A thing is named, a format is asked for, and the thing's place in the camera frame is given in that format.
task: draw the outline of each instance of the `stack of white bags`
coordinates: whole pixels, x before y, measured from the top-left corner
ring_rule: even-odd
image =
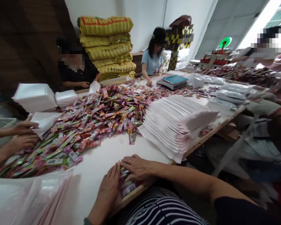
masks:
[[[172,95],[152,102],[144,116],[140,133],[169,158],[181,163],[191,140],[214,122],[218,115],[189,97]]]
[[[74,90],[56,92],[55,99],[60,108],[65,108],[69,105],[72,105],[78,99],[78,95]]]
[[[30,113],[50,111],[57,107],[54,93],[48,84],[21,83],[12,99]]]
[[[54,224],[72,170],[24,179],[0,179],[0,224]]]

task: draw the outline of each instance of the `pile of candy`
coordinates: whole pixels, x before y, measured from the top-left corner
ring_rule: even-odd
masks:
[[[219,67],[217,69],[204,70],[200,73],[264,88],[270,88],[278,82],[278,79],[274,76],[275,72],[266,67],[262,69],[245,68],[242,66],[235,68]]]
[[[134,80],[122,86],[106,86],[61,110],[62,116],[43,135],[43,140],[34,149],[23,150],[21,157],[0,168],[0,177],[26,178],[60,168],[68,169],[82,162],[82,153],[100,145],[104,136],[111,138],[127,132],[129,144],[133,145],[136,136],[140,135],[137,128],[152,101],[173,94],[185,97],[197,94],[197,98],[209,98],[211,92],[218,90],[218,87],[201,90],[185,86],[171,91],[160,85],[153,89],[138,83],[139,80]]]

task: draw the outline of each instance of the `black polka dot shirt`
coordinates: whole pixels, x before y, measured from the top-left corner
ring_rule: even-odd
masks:
[[[77,72],[70,69],[65,63],[61,60],[58,61],[58,69],[62,82],[89,82],[92,83],[96,78],[96,75],[99,73],[98,69],[90,60],[87,53],[84,53],[85,66],[84,70],[77,69]],[[78,91],[84,89],[83,87],[75,87],[74,90]]]

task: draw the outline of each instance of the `woman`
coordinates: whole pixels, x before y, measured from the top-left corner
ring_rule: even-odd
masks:
[[[0,147],[0,165],[20,150],[33,148],[35,146],[39,138],[33,130],[30,129],[31,127],[38,128],[38,123],[22,121],[14,127],[0,128],[0,138],[18,135]]]
[[[149,47],[144,51],[141,60],[142,74],[147,80],[147,86],[152,85],[149,76],[159,73],[163,64],[162,50],[165,48],[165,29],[155,28]]]
[[[104,176],[96,202],[84,220],[85,225],[103,224],[118,195],[120,164],[132,174],[127,178],[145,179],[156,176],[184,186],[189,191],[206,195],[217,211],[217,224],[276,224],[267,211],[226,182],[200,171],[148,161],[137,155],[124,157]],[[163,189],[151,188],[130,205],[123,225],[206,225],[196,212],[189,208],[177,195]]]
[[[100,79],[100,72],[81,45],[71,43],[63,36],[56,40],[56,44],[61,54],[58,69],[66,87],[77,91],[89,88],[90,83]]]
[[[278,33],[281,33],[279,26],[265,29],[265,33],[259,35],[258,43],[242,50],[230,63],[236,62],[237,66],[245,67],[256,67],[259,63],[266,67],[272,65],[275,57],[280,54],[278,48],[272,47],[272,39]]]

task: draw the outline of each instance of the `white wall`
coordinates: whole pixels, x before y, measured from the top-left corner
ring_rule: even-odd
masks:
[[[189,60],[194,59],[203,40],[207,25],[218,0],[168,0],[165,12],[165,27],[181,15],[190,15],[194,25],[194,40],[190,47]]]
[[[65,2],[77,35],[79,35],[77,19],[80,16],[108,18],[123,15],[122,0],[65,0]]]
[[[123,0],[123,8],[124,16],[134,24],[130,32],[132,53],[139,52],[149,45],[154,29],[162,27],[165,0]]]

